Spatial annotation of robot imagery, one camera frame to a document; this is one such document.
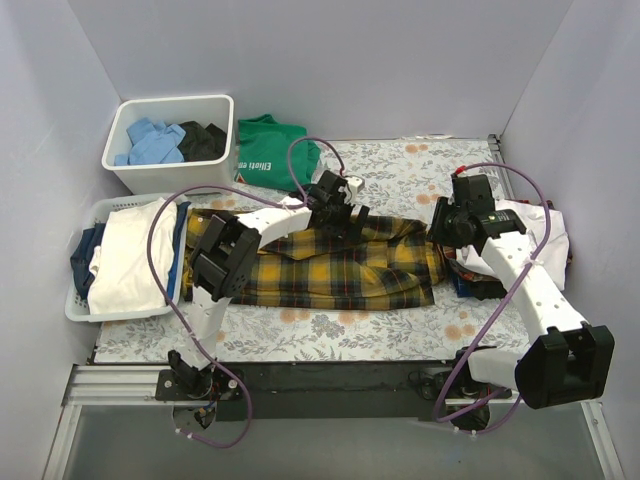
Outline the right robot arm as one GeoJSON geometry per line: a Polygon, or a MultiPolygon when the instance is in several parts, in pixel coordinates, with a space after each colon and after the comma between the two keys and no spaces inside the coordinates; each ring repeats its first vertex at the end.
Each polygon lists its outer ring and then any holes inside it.
{"type": "Polygon", "coordinates": [[[600,397],[615,341],[591,325],[564,298],[538,262],[538,248],[516,212],[495,206],[486,175],[452,176],[453,195],[439,198],[428,238],[452,248],[470,247],[491,267],[518,310],[530,347],[523,355],[471,344],[445,385],[475,397],[488,384],[517,391],[532,409],[600,397]]]}

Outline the yellow plaid long sleeve shirt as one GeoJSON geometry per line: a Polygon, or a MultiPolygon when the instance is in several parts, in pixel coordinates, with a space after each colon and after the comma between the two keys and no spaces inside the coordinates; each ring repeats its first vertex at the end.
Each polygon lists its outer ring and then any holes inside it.
{"type": "Polygon", "coordinates": [[[387,311],[430,306],[446,277],[443,254],[415,219],[370,216],[355,243],[309,229],[259,250],[246,306],[387,311]]]}

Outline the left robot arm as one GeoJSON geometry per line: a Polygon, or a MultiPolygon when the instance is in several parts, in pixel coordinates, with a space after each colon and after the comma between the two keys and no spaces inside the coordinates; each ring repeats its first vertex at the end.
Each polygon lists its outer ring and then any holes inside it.
{"type": "Polygon", "coordinates": [[[325,171],[315,184],[291,193],[277,203],[250,213],[213,216],[193,252],[193,296],[186,308],[190,341],[177,349],[188,367],[178,387],[193,400],[205,398],[213,386],[204,369],[215,358],[216,337],[225,311],[249,280],[260,248],[309,228],[343,241],[360,238],[369,209],[352,213],[365,181],[325,171]]]}

